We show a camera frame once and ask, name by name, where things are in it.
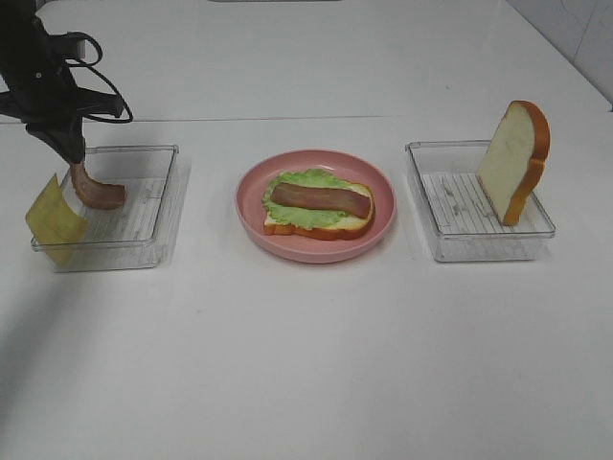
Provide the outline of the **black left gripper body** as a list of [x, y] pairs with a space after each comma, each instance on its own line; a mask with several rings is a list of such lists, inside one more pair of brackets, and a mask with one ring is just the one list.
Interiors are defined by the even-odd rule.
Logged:
[[72, 70], [86, 68], [105, 83], [95, 65], [102, 48], [88, 34], [48, 34], [35, 15], [1, 15], [1, 113], [24, 123], [86, 118], [120, 124], [123, 97], [77, 85]]

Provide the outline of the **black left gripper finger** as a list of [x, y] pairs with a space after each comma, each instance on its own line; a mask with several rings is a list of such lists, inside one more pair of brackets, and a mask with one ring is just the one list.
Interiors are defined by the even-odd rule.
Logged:
[[80, 164], [85, 158], [85, 139], [82, 133], [82, 118], [62, 120], [57, 128], [59, 154], [69, 164]]
[[55, 151], [64, 161], [67, 160], [67, 148], [65, 146], [65, 136], [62, 131], [58, 131], [52, 126], [45, 125], [26, 125], [26, 131], [37, 138], [53, 151]]

